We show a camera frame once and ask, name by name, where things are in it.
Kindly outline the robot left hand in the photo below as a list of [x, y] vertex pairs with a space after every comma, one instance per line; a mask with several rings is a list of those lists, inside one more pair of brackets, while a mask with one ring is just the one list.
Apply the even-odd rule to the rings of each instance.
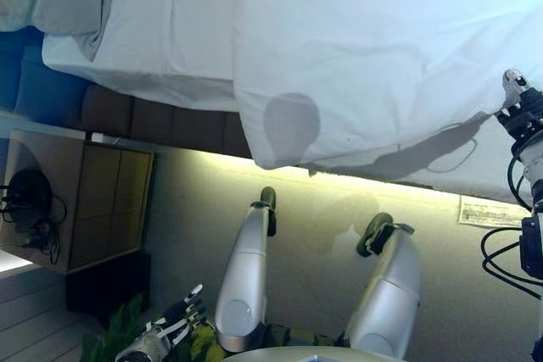
[[173, 349], [180, 344], [190, 331], [206, 321], [206, 308], [202, 305], [201, 294], [204, 285], [199, 283], [187, 296], [170, 306], [162, 316], [149, 321], [145, 333], [151, 333]]

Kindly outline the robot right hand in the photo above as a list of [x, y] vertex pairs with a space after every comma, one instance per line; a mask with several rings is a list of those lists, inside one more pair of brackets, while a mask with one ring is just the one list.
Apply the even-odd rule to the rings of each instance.
[[504, 72], [502, 86], [506, 101], [495, 117], [515, 141], [526, 141], [542, 129], [542, 92], [515, 69]]

